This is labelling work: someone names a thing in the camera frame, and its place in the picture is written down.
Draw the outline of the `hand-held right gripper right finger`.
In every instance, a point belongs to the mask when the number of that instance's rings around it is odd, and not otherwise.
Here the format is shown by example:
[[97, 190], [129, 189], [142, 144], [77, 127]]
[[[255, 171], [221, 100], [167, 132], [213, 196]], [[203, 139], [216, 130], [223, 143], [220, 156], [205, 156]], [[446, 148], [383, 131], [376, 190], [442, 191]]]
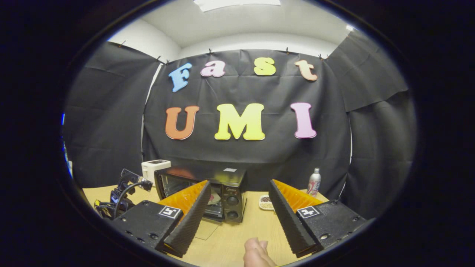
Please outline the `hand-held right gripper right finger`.
[[276, 179], [270, 181], [268, 193], [296, 257], [336, 245], [368, 223], [337, 200], [321, 201]]

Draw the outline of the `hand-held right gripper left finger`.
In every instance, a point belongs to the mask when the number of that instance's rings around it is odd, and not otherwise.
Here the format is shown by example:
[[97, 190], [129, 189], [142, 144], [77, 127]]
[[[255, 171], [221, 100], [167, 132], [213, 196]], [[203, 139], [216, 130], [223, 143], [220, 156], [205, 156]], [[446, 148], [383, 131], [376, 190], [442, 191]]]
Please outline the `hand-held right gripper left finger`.
[[159, 202], [141, 201], [110, 220], [129, 240], [162, 253], [183, 257], [195, 237], [212, 187], [201, 181]]

